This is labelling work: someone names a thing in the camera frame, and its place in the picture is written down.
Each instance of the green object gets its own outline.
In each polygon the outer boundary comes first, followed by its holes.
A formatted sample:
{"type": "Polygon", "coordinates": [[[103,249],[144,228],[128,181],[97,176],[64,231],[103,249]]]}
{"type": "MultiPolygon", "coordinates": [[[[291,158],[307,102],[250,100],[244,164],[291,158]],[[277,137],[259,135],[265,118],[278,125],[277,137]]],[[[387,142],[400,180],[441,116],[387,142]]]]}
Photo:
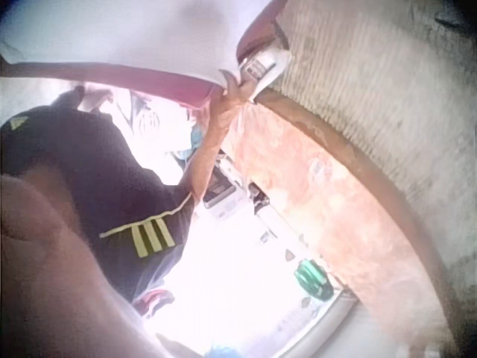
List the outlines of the green object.
{"type": "Polygon", "coordinates": [[[328,301],[333,296],[333,286],[325,270],[314,260],[303,260],[295,271],[300,286],[312,297],[328,301]]]}

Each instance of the hand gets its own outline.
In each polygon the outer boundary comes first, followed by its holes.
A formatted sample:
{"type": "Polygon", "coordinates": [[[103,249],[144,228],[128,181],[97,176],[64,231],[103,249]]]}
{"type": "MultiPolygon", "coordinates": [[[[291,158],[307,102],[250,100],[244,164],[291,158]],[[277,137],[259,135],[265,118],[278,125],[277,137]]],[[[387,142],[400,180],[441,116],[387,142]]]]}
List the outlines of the hand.
{"type": "Polygon", "coordinates": [[[225,136],[232,121],[255,91],[256,82],[249,78],[239,86],[235,77],[229,72],[221,70],[221,73],[227,81],[227,93],[219,91],[211,98],[208,131],[225,136]]]}

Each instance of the textured wall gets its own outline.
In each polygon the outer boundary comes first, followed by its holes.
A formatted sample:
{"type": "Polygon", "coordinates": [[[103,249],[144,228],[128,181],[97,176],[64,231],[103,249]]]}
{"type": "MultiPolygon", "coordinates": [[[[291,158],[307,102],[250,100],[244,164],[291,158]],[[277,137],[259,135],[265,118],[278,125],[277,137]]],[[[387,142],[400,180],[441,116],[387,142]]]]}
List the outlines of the textured wall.
{"type": "Polygon", "coordinates": [[[397,185],[475,300],[475,43],[436,1],[289,0],[295,60],[275,89],[323,117],[397,185]]]}

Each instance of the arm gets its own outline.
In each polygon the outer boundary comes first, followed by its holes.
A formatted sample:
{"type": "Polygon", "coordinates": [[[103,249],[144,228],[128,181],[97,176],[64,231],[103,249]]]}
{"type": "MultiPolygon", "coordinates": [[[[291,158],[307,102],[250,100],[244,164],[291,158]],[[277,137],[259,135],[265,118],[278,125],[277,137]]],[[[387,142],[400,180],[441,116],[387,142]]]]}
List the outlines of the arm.
{"type": "Polygon", "coordinates": [[[221,148],[230,125],[239,114],[245,102],[255,90],[254,81],[246,81],[239,86],[228,72],[222,72],[227,80],[227,94],[219,93],[210,102],[210,120],[202,145],[194,153],[186,167],[181,184],[187,186],[198,205],[209,185],[215,157],[221,148]]]}

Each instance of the dark shirt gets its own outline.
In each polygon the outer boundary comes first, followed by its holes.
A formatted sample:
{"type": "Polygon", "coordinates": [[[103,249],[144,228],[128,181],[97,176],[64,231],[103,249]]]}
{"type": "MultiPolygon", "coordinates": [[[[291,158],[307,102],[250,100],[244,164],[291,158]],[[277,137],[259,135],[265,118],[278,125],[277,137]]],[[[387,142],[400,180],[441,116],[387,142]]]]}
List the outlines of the dark shirt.
{"type": "Polygon", "coordinates": [[[194,204],[186,188],[142,168],[105,117],[51,106],[14,116],[1,128],[1,172],[57,166],[106,278],[135,301],[182,257],[194,204]]]}

